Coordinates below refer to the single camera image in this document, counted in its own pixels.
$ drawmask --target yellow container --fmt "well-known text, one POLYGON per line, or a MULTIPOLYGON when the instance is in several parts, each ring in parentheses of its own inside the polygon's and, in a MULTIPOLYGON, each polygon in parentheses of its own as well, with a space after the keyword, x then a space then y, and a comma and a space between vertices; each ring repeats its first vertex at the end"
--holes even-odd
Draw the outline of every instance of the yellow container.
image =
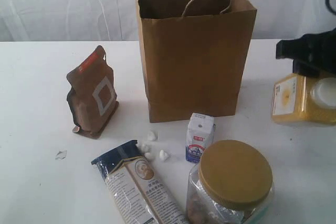
POLYGON ((336 78, 290 74, 274 85, 271 117, 285 125, 336 125, 336 78))

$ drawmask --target snack package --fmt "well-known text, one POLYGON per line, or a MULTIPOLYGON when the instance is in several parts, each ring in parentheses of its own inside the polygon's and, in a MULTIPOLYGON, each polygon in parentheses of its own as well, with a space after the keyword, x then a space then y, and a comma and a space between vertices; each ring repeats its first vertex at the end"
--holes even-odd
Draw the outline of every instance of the snack package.
POLYGON ((98 138, 118 107, 113 70, 102 46, 67 74, 71 90, 67 101, 76 125, 73 132, 98 138))
POLYGON ((126 224, 187 224, 170 192, 131 140, 91 162, 97 165, 126 224))
POLYGON ((214 118, 208 115, 193 113, 187 130, 185 158, 198 163, 204 150, 214 141, 214 118))

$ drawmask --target white candy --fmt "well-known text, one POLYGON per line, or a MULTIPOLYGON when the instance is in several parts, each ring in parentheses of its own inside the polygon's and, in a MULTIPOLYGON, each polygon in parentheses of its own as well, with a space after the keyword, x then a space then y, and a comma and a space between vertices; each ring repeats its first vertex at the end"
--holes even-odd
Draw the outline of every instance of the white candy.
POLYGON ((145 156, 145 158, 147 158, 149 161, 152 161, 152 160, 155 159, 155 156, 154 156, 152 153, 150 153, 150 152, 146 152, 146 153, 144 154, 144 156, 145 156))
POLYGON ((150 148, 148 145, 146 144, 142 144, 141 147, 140 147, 140 152, 142 153, 146 153, 146 152, 149 152, 150 151, 150 148))
POLYGON ((159 157, 161 161, 165 162, 169 158, 169 154, 164 150, 160 150, 159 157))
POLYGON ((148 131, 147 139, 148 141, 156 141, 158 139, 158 136, 155 134, 154 131, 148 131))

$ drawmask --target gold lid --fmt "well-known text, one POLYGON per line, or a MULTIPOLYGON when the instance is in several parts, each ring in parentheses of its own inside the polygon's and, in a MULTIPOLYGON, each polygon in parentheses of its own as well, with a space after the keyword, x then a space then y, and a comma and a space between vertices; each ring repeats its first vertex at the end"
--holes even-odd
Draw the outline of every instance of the gold lid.
POLYGON ((223 140, 208 147, 198 175, 208 195, 223 207, 248 210, 256 207, 272 187, 272 170, 252 146, 223 140))

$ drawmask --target black cable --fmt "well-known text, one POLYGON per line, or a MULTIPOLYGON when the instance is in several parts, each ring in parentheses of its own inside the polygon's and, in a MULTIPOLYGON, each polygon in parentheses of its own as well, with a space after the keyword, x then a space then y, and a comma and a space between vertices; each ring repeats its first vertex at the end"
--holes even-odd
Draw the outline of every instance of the black cable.
POLYGON ((325 0, 325 6, 327 7, 328 11, 330 11, 333 15, 336 15, 336 10, 331 7, 330 0, 325 0))

